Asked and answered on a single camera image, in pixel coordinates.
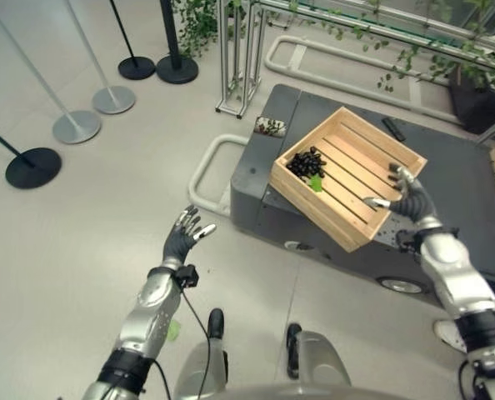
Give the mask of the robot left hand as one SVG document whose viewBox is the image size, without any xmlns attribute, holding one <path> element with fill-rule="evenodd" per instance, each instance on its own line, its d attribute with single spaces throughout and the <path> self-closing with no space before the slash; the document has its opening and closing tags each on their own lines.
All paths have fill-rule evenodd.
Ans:
<svg viewBox="0 0 495 400">
<path fill-rule="evenodd" d="M 190 204 L 181 211 L 163 245 L 161 267 L 180 268 L 193 247 L 216 231 L 215 223 L 202 226 L 200 221 L 196 206 Z"/>
</svg>

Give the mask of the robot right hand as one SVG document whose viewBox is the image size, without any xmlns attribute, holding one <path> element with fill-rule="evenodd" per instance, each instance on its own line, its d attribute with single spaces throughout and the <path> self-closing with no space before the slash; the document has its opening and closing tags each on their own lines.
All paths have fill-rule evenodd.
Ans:
<svg viewBox="0 0 495 400">
<path fill-rule="evenodd" d="M 389 164 L 388 179 L 402 195 L 397 201 L 379 197 L 365 197 L 362 201 L 372 208 L 386 208 L 402 217 L 408 218 L 420 230 L 440 228 L 441 223 L 433 200 L 420 181 L 403 165 Z"/>
</svg>

